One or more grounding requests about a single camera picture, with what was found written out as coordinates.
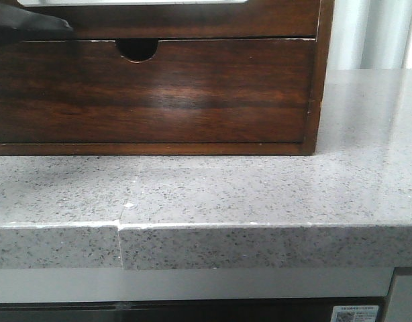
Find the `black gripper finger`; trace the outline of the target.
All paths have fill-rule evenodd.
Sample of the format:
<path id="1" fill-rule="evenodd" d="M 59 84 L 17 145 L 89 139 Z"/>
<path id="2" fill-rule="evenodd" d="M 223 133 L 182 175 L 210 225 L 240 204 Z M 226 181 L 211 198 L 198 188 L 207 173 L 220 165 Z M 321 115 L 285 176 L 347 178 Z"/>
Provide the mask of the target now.
<path id="1" fill-rule="evenodd" d="M 0 42 L 53 40 L 73 33 L 66 20 L 0 4 Z"/>

